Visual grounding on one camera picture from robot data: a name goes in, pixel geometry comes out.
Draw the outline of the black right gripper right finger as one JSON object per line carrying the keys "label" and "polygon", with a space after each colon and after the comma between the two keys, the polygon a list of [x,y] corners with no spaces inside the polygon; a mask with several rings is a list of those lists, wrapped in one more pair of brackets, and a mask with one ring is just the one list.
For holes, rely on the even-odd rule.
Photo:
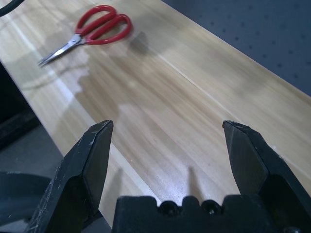
{"label": "black right gripper right finger", "polygon": [[311,198],[262,135],[235,121],[223,122],[230,166],[242,195],[258,195],[284,233],[311,231]]}

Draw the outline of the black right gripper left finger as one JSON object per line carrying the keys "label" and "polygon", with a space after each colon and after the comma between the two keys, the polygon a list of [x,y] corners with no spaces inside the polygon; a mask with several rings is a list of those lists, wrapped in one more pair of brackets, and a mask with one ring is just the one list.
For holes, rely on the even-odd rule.
{"label": "black right gripper left finger", "polygon": [[113,121],[91,126],[65,155],[43,194],[28,233],[80,233],[99,210]]}

